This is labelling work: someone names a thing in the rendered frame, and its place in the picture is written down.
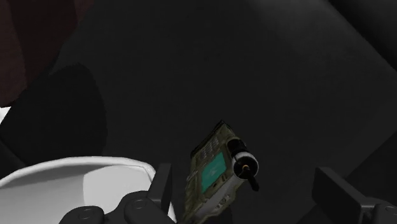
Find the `white bowl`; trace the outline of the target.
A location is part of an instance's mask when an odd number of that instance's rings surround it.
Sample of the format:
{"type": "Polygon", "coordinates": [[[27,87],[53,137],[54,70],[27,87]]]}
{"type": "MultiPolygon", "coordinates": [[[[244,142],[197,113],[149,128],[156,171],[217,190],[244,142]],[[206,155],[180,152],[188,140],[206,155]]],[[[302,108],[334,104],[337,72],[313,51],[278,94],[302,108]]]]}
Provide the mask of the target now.
{"type": "Polygon", "coordinates": [[[70,157],[19,169],[0,179],[0,224],[59,224],[70,210],[113,211],[123,196],[148,190],[155,169],[122,157],[70,157]]]}

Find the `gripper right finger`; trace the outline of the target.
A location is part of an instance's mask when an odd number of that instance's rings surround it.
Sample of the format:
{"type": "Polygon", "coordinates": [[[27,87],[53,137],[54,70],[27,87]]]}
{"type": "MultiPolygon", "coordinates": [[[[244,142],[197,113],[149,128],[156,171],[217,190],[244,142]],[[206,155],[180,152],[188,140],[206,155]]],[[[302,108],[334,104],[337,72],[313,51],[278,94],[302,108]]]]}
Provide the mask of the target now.
{"type": "Polygon", "coordinates": [[[296,224],[397,224],[397,206],[364,196],[329,167],[316,168],[312,199],[296,224]]]}

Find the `olive green handheld radio phone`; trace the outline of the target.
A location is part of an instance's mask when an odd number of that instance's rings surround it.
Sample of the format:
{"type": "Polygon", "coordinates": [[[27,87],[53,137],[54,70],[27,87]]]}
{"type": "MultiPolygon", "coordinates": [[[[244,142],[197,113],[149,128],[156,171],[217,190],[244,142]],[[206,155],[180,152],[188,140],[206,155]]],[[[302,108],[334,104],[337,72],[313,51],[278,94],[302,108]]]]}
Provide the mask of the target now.
{"type": "Polygon", "coordinates": [[[190,158],[183,224],[203,224],[220,215],[235,200],[245,181],[252,190],[260,189],[256,180],[258,160],[223,120],[191,152],[190,158]]]}

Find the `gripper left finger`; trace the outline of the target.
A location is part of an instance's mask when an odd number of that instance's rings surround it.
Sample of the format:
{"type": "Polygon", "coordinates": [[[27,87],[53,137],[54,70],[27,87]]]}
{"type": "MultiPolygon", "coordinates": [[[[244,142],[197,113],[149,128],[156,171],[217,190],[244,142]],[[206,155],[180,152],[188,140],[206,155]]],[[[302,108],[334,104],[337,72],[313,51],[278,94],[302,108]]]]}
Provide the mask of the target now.
{"type": "Polygon", "coordinates": [[[59,224],[176,224],[168,216],[171,196],[171,164],[160,164],[149,190],[126,194],[108,214],[98,206],[74,208],[59,224]]]}

